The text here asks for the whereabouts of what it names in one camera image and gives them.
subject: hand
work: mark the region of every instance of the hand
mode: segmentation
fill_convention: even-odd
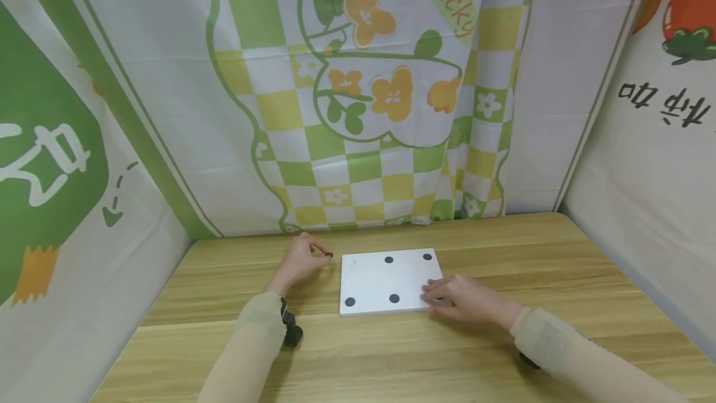
[[[315,251],[315,248],[318,248],[323,255],[314,257],[312,252]],[[286,253],[283,255],[281,266],[278,267],[273,279],[265,286],[264,291],[286,297],[291,286],[310,276],[312,272],[318,270],[321,266],[330,263],[331,258],[333,258],[333,252],[329,252],[324,244],[304,232],[293,238],[291,246],[286,249]]]
[[[509,300],[488,286],[464,274],[440,280],[428,280],[420,298],[432,303],[435,299],[449,299],[452,306],[429,306],[430,315],[467,323],[494,323],[510,331],[523,306]]]

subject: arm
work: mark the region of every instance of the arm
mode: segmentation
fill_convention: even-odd
[[[312,252],[318,248],[321,257]],[[286,326],[281,318],[281,298],[293,284],[327,265],[333,253],[307,233],[288,247],[276,275],[262,294],[246,304],[199,394],[199,403],[258,402],[270,367],[278,356]]]
[[[517,348],[554,378],[594,402],[683,403],[644,371],[584,338],[570,324],[539,308],[505,299],[471,277],[430,280],[426,301],[451,299],[452,307],[432,305],[429,312],[468,323],[494,323],[515,338]]]

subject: fabric wall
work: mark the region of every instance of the fabric wall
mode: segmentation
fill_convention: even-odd
[[[40,1],[194,238],[504,213],[531,0]]]
[[[628,35],[635,0],[532,0],[515,85],[507,213],[559,206]]]
[[[565,210],[716,361],[716,1],[632,29]]]
[[[0,53],[0,401],[82,402],[188,237],[36,0]]]

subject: white flower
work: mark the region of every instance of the white flower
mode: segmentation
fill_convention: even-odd
[[[316,79],[318,71],[321,69],[321,64],[313,55],[305,53],[302,55],[296,55],[296,62],[298,62],[298,76],[301,78]]]
[[[323,192],[323,196],[326,200],[326,202],[333,202],[334,204],[343,204],[343,200],[348,198],[348,195],[346,195],[341,189],[334,189],[334,190],[325,190]]]
[[[467,210],[467,217],[472,218],[480,213],[480,204],[475,200],[467,200],[465,210]]]
[[[259,142],[259,144],[256,145],[256,157],[258,157],[259,159],[260,159],[261,157],[264,157],[264,151],[267,150],[267,149],[269,149],[268,146],[269,146],[269,145],[267,145],[267,144],[265,144],[265,143],[263,143],[263,142]]]
[[[494,93],[488,93],[487,95],[482,95],[482,93],[477,94],[476,110],[482,112],[486,119],[490,119],[492,112],[499,111],[502,108],[502,105],[496,102],[495,99]]]

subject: wood grain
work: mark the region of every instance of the wood grain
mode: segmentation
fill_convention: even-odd
[[[716,367],[564,215],[316,234],[331,267],[289,295],[306,336],[274,362],[262,402],[581,402],[518,360],[509,337],[422,312],[341,318],[340,256],[434,247],[465,272],[542,306],[694,402],[716,402]],[[237,314],[277,267],[289,237],[194,244],[92,402],[193,402]]]

